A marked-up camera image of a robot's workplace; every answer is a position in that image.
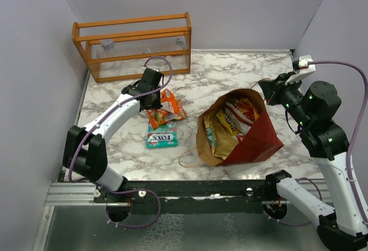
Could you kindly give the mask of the orange silver snack packet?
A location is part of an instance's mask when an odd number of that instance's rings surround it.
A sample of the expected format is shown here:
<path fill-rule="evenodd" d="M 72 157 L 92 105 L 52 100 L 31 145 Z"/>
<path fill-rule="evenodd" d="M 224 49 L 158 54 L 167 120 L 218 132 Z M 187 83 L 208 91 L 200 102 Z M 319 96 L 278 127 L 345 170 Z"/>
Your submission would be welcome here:
<path fill-rule="evenodd" d="M 162 109 L 147 110 L 147 114 L 149 118 L 149 124 L 153 129 L 156 129 L 170 121 L 179 121 L 187 118 L 187 114 L 184 110 L 181 110 L 179 113 L 171 113 Z"/>

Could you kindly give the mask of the teal Fox's candy bag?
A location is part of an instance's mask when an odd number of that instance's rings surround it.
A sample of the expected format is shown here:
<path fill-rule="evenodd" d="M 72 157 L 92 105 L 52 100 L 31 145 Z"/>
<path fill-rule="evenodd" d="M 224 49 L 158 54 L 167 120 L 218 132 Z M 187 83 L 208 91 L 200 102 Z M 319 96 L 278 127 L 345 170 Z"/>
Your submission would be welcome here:
<path fill-rule="evenodd" d="M 178 146 L 177 123 L 170 121 L 158 126 L 156 129 L 148 125 L 146 148 L 170 148 Z"/>

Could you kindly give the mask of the red brown paper bag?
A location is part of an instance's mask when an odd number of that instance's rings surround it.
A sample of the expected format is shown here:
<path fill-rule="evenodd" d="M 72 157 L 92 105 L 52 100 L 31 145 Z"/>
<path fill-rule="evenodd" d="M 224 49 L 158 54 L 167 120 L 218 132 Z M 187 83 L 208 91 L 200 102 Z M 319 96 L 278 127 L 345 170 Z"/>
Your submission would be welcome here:
<path fill-rule="evenodd" d="M 225 102 L 229 98 L 247 98 L 259 113 L 259 118 L 254 122 L 247 134 L 239 133 L 237 135 L 239 143 L 231 154 L 225 160 L 222 160 L 212 154 L 205 130 L 204 116 L 212 112 L 216 113 L 219 110 L 224 112 Z M 203 164 L 212 167 L 266 161 L 282 147 L 283 143 L 276 134 L 266 110 L 264 99 L 252 87 L 238 88 L 220 96 L 197 119 L 196 145 L 193 149 L 197 151 L 198 157 Z"/>

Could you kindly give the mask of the gold teal chips bag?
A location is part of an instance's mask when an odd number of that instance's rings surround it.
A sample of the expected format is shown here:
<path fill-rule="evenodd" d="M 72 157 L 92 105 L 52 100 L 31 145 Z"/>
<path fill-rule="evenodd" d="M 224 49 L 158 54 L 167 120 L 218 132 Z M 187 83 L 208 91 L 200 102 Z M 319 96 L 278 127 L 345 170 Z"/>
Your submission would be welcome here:
<path fill-rule="evenodd" d="M 216 119 L 214 112 L 204 116 L 204 125 L 213 156 L 225 160 L 239 143 L 237 134 L 231 135 Z"/>

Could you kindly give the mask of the orange white snack packet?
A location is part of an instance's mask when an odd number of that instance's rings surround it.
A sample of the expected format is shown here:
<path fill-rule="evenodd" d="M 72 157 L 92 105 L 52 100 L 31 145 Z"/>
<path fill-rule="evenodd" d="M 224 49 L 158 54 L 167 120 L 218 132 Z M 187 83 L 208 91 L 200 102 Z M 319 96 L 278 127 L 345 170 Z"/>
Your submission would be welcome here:
<path fill-rule="evenodd" d="M 182 120 L 187 117 L 183 109 L 182 101 L 176 99 L 174 94 L 169 89 L 164 89 L 160 94 L 161 109 L 169 114 L 175 115 L 176 120 Z"/>

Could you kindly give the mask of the red white chips bag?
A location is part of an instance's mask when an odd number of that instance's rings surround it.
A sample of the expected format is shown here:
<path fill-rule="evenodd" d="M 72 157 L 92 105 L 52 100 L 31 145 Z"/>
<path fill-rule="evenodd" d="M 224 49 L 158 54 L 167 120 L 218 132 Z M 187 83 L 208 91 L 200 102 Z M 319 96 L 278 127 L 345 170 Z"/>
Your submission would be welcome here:
<path fill-rule="evenodd" d="M 247 98 L 229 98 L 224 112 L 241 134 L 247 134 L 259 118 L 259 113 Z"/>

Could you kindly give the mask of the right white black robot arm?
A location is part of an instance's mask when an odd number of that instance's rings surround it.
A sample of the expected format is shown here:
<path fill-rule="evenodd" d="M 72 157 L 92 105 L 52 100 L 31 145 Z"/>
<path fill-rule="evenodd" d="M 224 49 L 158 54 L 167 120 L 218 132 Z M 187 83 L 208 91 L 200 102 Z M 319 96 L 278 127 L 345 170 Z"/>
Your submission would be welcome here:
<path fill-rule="evenodd" d="M 367 204 L 357 183 L 348 154 L 350 141 L 333 121 L 341 105 L 334 85 L 316 81 L 306 92 L 301 82 L 291 83 L 293 73 L 274 80 L 261 80 L 266 103 L 282 105 L 297 122 L 297 134 L 324 176 L 333 205 L 329 206 L 302 188 L 286 171 L 267 175 L 264 193 L 271 200 L 284 198 L 298 208 L 316 227 L 329 250 L 361 250 L 367 247 Z"/>

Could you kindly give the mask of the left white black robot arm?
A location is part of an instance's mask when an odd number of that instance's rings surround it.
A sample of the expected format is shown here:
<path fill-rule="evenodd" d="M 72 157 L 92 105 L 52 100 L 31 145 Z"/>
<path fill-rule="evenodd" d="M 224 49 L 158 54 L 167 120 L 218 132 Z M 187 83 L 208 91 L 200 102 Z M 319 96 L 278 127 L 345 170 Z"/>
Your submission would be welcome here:
<path fill-rule="evenodd" d="M 143 110 L 158 109 L 160 83 L 164 75 L 146 68 L 138 81 L 124 87 L 117 100 L 84 127 L 72 126 L 67 132 L 63 166 L 68 178 L 75 172 L 107 188 L 107 195 L 120 202 L 127 195 L 126 178 L 108 166 L 106 144 L 126 121 Z"/>

